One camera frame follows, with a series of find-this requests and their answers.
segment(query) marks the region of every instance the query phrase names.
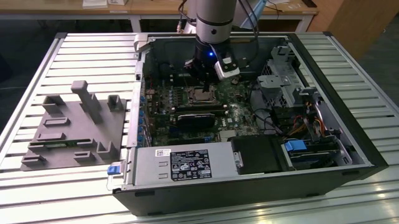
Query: wooden desk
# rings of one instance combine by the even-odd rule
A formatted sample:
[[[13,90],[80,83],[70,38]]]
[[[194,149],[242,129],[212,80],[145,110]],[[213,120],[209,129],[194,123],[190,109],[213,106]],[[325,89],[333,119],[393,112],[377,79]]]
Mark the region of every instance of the wooden desk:
[[[0,0],[1,14],[128,14],[133,0],[124,6],[82,9],[82,0]]]
[[[181,0],[133,0],[130,5],[130,14],[134,15],[136,20],[141,19],[177,19],[180,18],[177,7]],[[261,20],[299,20],[296,32],[305,32],[312,21],[313,15],[319,13],[317,8],[309,8],[301,0],[291,0],[289,3],[277,4],[278,12],[270,8],[264,8]],[[133,26],[133,31],[141,30],[140,24]]]
[[[0,0],[0,19],[5,20],[96,20],[128,19],[133,32],[141,32],[141,19],[178,19],[181,0],[129,0],[124,6],[82,9],[82,0]],[[297,20],[297,32],[304,32],[319,10],[308,8],[301,0],[276,5],[276,11],[264,8],[261,20]]]
[[[82,0],[0,0],[0,20],[130,20],[132,2],[82,9]]]

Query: green circuit board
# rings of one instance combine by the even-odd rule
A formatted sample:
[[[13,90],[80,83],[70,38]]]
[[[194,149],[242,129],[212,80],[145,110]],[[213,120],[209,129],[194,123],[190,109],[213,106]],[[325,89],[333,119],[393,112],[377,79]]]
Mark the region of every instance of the green circuit board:
[[[152,146],[220,142],[220,131],[233,130],[236,136],[258,134],[258,128],[249,112],[246,93],[248,83],[232,84],[226,79],[210,86],[214,103],[224,105],[225,114],[216,116],[212,128],[181,132],[176,127],[178,114],[173,114],[176,106],[190,107],[189,91],[196,86],[158,87],[152,94],[150,115],[153,120]]]

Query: blue tab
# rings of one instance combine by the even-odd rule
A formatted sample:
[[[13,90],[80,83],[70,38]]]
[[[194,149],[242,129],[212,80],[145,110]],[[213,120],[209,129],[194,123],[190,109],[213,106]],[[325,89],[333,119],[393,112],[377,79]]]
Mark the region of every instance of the blue tab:
[[[106,174],[108,175],[120,174],[120,166],[110,166],[110,167],[108,167]]]
[[[285,144],[286,151],[295,151],[295,150],[305,150],[305,144],[303,140],[291,140]]]

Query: power supply label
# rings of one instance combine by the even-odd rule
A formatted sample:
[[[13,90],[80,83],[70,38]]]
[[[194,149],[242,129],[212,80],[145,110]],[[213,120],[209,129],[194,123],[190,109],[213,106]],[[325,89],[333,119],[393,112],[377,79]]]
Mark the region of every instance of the power supply label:
[[[170,153],[170,179],[185,181],[212,177],[208,150]]]

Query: motherboard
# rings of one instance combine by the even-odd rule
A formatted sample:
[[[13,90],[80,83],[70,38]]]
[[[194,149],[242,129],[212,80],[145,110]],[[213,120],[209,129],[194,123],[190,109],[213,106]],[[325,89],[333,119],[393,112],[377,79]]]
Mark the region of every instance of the motherboard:
[[[258,134],[248,89],[248,81],[240,82],[237,77],[210,85],[209,91],[200,85],[173,86],[172,82],[149,88],[152,146],[224,142]]]

